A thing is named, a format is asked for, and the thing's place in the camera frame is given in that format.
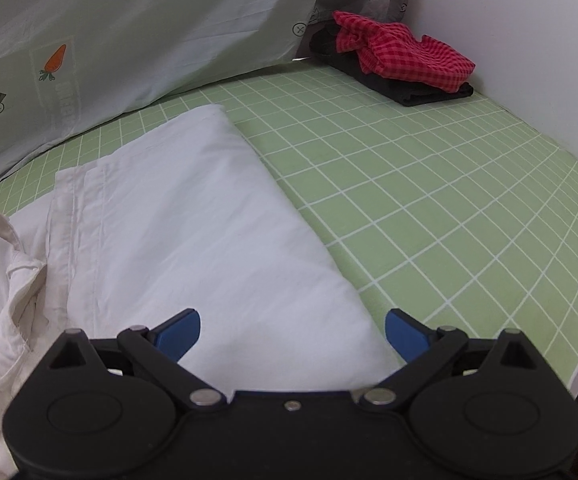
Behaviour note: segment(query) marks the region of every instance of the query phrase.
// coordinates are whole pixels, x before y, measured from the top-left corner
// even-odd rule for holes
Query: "green checkered bed sheet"
[[[226,108],[380,327],[399,307],[477,337],[520,328],[571,382],[578,161],[482,95],[405,108],[314,62],[277,66],[68,140],[0,183],[0,211],[208,103]]]

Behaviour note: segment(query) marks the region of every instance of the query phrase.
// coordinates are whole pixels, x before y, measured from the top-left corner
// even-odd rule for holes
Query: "white bedding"
[[[32,256],[48,234],[45,307],[64,311],[64,327],[112,337],[196,308],[200,339],[180,362],[228,396],[359,388],[400,366],[219,106],[59,172],[12,223]]]

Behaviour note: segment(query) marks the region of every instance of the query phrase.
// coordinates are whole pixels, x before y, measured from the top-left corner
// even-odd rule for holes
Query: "orange carrot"
[[[53,72],[56,72],[62,66],[62,60],[64,59],[64,52],[67,46],[65,44],[61,45],[58,50],[56,50],[49,60],[44,65],[44,70],[40,70],[40,77],[38,80],[44,81],[49,77],[49,81],[53,81],[55,78]]]

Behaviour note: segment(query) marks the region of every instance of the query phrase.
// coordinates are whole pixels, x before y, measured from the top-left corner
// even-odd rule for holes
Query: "mattress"
[[[11,214],[59,169],[222,104],[382,327],[523,330],[578,392],[578,161],[490,99],[401,107],[304,60],[170,94],[0,183]]]

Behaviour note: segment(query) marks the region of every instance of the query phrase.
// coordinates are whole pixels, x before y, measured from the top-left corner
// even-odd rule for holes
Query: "red checkered cloth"
[[[476,65],[449,45],[429,36],[416,40],[403,23],[378,23],[336,10],[342,27],[336,36],[338,52],[357,51],[365,74],[426,83],[445,92],[457,92]]]

